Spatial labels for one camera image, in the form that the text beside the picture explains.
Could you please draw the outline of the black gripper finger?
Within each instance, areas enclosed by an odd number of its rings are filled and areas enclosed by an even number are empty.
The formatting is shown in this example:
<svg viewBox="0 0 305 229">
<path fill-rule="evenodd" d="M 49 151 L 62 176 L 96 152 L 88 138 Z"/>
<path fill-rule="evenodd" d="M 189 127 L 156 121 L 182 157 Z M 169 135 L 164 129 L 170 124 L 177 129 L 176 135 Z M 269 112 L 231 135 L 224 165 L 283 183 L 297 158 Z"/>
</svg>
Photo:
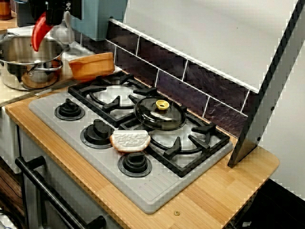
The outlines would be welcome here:
<svg viewBox="0 0 305 229">
<path fill-rule="evenodd" d="M 46 23 L 48 25 L 60 25 L 64 13 L 70 11 L 71 0 L 47 0 Z"/>
<path fill-rule="evenodd" d="M 43 14 L 46 11 L 45 0 L 29 0 L 31 14 Z"/>
</svg>

